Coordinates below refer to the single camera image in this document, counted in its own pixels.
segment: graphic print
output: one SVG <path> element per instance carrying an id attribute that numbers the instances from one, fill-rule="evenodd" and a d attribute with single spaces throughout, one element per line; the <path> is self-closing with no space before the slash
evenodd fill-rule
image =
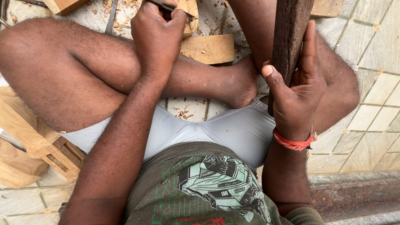
<path id="1" fill-rule="evenodd" d="M 264 194 L 251 170 L 239 159 L 203 156 L 178 172 L 177 186 L 185 194 L 208 201 L 216 210 L 234 213 L 247 222 L 255 213 L 271 224 Z"/>

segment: man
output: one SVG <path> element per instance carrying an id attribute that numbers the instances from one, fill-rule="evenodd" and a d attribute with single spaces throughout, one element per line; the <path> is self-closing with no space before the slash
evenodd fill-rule
<path id="1" fill-rule="evenodd" d="M 230 5 L 257 69 L 251 57 L 212 67 L 179 56 L 186 15 L 176 9 L 167 22 L 149 2 L 131 21 L 134 44 L 51 19 L 0 33 L 0 72 L 11 87 L 52 128 L 91 149 L 60 224 L 323 224 L 310 203 L 307 151 L 285 141 L 301 146 L 351 112 L 357 79 L 310 21 L 301 69 L 285 86 L 268 62 L 276 2 Z M 257 70 L 275 96 L 275 122 L 267 99 L 253 100 Z M 157 107 L 160 96 L 239 109 L 188 123 Z M 262 164 L 264 193 L 252 174 Z"/>

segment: grey shorts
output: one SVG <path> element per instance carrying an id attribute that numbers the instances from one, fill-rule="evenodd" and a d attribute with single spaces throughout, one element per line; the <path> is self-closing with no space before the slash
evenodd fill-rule
<path id="1" fill-rule="evenodd" d="M 157 106 L 144 161 L 177 143 L 208 141 L 230 148 L 252 168 L 260 167 L 264 164 L 275 127 L 267 109 L 267 105 L 255 99 L 245 108 L 230 109 L 210 120 L 193 123 Z M 89 153 L 110 120 L 108 118 L 85 129 L 60 135 Z"/>

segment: t-shirt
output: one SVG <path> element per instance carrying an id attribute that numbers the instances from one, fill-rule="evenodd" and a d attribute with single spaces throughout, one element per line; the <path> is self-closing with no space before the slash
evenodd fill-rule
<path id="1" fill-rule="evenodd" d="M 249 166 L 210 142 L 176 144 L 145 162 L 125 215 L 126 225 L 324 224 L 308 207 L 281 217 Z"/>

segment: forearm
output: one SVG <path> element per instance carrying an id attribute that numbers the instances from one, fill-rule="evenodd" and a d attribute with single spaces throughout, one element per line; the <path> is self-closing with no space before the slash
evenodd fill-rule
<path id="1" fill-rule="evenodd" d="M 166 81 L 142 76 L 91 150 L 60 224 L 118 224 Z"/>
<path id="2" fill-rule="evenodd" d="M 262 172 L 262 188 L 277 203 L 281 215 L 288 213 L 281 210 L 285 208 L 283 203 L 297 203 L 297 207 L 310 203 L 306 161 L 307 149 L 290 150 L 280 145 L 275 138 L 272 140 Z"/>

